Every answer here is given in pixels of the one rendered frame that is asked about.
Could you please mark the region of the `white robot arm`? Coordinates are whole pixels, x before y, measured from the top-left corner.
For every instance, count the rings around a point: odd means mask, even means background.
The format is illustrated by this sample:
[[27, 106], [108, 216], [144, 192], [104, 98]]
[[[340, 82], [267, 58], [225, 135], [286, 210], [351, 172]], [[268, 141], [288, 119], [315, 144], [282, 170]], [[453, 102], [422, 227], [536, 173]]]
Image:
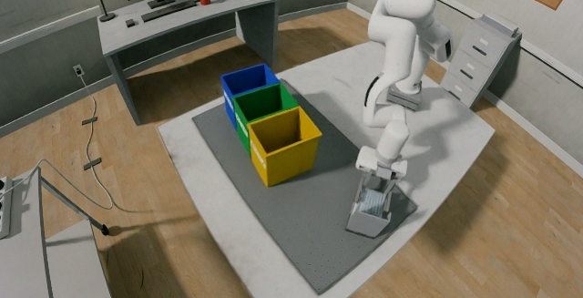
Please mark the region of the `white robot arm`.
[[436, 0], [378, 0], [371, 15], [370, 40], [386, 44], [384, 68], [367, 88], [363, 103], [364, 124], [385, 128], [375, 150], [376, 176], [396, 175], [387, 168], [402, 158], [400, 152], [410, 136], [404, 107], [377, 104], [377, 98], [394, 83], [405, 94], [417, 94], [430, 57], [444, 63], [452, 55], [453, 32], [432, 15], [435, 4]]

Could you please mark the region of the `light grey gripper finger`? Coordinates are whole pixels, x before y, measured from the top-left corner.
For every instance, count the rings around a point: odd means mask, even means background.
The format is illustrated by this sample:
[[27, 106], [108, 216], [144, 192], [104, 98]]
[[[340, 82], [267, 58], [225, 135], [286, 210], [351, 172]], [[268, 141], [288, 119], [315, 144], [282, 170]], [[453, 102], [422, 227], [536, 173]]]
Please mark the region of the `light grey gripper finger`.
[[[373, 173], [373, 174], [372, 174], [372, 176], [375, 176], [375, 177], [377, 177], [377, 176], [375, 175], [375, 170], [372, 170], [372, 169], [370, 169], [370, 172], [372, 172], [372, 173]], [[360, 179], [359, 187], [358, 187], [358, 190], [357, 190], [357, 192], [356, 192], [355, 199], [354, 199], [354, 202], [355, 202], [356, 204], [358, 204], [358, 202], [359, 202], [359, 200], [360, 200], [360, 198], [361, 198], [361, 194], [362, 194], [361, 188], [362, 188], [362, 185], [363, 185], [363, 179], [366, 179], [366, 177], [367, 177], [368, 173], [369, 173], [369, 172], [366, 172], [366, 171], [364, 171], [364, 172], [363, 172], [363, 174], [362, 174], [362, 177], [361, 177], [361, 179]]]
[[[390, 179], [385, 179], [383, 177], [381, 177], [380, 179], [387, 180], [387, 186], [389, 186], [390, 183], [392, 182], [391, 181], [391, 177], [390, 177]], [[390, 206], [390, 201], [391, 201], [392, 191], [393, 191], [394, 186], [395, 186], [395, 184], [393, 185], [393, 187], [388, 192], [388, 197], [385, 200], [385, 203], [384, 203], [384, 211], [383, 212], [386, 212], [387, 213], [389, 211], [389, 206]]]

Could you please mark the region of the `green returns bin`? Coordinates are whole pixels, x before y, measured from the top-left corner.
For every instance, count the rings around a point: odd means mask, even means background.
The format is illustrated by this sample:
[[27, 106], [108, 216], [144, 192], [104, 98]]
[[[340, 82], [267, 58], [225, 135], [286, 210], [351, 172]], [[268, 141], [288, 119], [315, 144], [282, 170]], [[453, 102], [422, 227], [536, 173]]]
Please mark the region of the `green returns bin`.
[[235, 108], [238, 135], [250, 157], [251, 142], [247, 124], [299, 106], [281, 82], [231, 99]]

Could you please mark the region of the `yellow recycle bin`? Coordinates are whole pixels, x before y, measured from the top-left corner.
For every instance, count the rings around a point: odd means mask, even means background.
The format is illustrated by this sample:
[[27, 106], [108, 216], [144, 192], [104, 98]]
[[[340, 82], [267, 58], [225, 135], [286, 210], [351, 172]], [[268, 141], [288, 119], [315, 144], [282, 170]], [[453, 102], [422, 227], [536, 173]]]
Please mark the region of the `yellow recycle bin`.
[[247, 128], [251, 160], [267, 188], [312, 169], [322, 133], [300, 106], [251, 122]]

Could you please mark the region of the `blue storage bin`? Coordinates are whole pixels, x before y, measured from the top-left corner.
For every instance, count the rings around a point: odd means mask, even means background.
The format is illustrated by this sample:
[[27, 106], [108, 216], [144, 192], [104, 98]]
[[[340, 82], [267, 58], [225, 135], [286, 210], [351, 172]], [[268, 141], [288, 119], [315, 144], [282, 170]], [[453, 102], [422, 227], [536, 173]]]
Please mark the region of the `blue storage bin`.
[[235, 108], [231, 98], [281, 82], [265, 63], [231, 72], [220, 76], [220, 79], [222, 85], [224, 84], [223, 93], [226, 111], [237, 132]]

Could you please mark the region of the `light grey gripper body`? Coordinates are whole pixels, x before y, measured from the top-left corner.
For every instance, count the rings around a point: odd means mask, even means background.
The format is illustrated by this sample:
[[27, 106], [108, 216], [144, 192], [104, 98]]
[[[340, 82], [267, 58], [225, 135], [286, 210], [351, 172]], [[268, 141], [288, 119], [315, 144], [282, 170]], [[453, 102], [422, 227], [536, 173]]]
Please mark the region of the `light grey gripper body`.
[[[359, 170], [364, 170], [369, 172], [370, 169], [376, 170], [377, 168], [377, 158], [375, 157], [375, 149], [363, 146], [361, 148], [360, 154], [356, 161], [356, 168]], [[378, 160], [379, 161], [379, 160]], [[361, 165], [361, 166], [360, 166]], [[390, 164], [386, 164], [390, 165]], [[390, 169], [396, 172], [395, 176], [391, 177], [391, 180], [396, 180], [401, 182], [406, 175], [407, 171], [407, 161], [405, 159], [397, 159], [394, 163], [390, 165]]]

